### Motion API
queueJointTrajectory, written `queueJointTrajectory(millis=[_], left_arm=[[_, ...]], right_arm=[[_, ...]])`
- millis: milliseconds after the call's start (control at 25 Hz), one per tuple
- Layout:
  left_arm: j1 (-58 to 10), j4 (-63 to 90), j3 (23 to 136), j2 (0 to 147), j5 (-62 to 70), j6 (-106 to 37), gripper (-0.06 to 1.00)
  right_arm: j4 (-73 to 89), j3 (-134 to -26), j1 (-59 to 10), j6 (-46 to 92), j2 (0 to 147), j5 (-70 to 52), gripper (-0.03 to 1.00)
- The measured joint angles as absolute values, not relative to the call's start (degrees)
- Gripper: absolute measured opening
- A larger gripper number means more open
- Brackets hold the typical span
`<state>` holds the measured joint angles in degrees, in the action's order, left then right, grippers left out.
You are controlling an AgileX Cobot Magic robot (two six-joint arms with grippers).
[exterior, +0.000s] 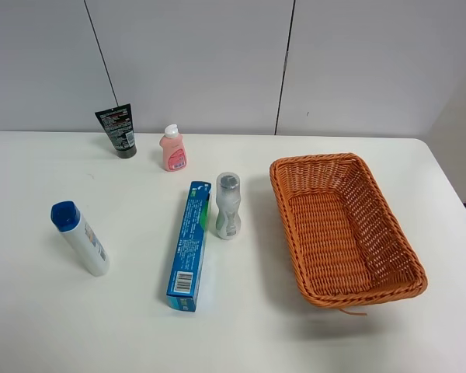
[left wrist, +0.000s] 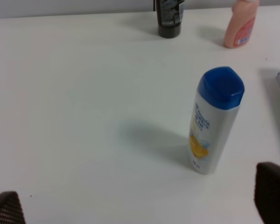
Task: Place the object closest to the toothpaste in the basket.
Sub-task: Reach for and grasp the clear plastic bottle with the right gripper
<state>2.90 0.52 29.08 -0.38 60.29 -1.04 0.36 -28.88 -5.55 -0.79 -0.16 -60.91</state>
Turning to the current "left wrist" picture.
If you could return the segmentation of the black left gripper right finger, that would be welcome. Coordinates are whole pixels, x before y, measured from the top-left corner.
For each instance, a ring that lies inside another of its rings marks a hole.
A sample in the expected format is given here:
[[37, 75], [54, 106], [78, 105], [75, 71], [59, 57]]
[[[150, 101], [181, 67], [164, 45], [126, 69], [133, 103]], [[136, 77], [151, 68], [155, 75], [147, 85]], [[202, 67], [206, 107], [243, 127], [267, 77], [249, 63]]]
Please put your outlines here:
[[265, 224], [280, 224], [280, 166], [261, 162], [256, 166], [254, 202]]

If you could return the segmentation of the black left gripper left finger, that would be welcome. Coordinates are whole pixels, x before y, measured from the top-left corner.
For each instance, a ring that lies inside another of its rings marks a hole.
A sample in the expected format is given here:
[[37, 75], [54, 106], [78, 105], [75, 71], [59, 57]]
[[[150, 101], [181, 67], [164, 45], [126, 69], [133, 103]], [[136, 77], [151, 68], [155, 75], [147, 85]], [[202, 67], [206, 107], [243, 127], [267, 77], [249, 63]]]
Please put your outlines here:
[[21, 202], [17, 192], [0, 193], [0, 224], [25, 224]]

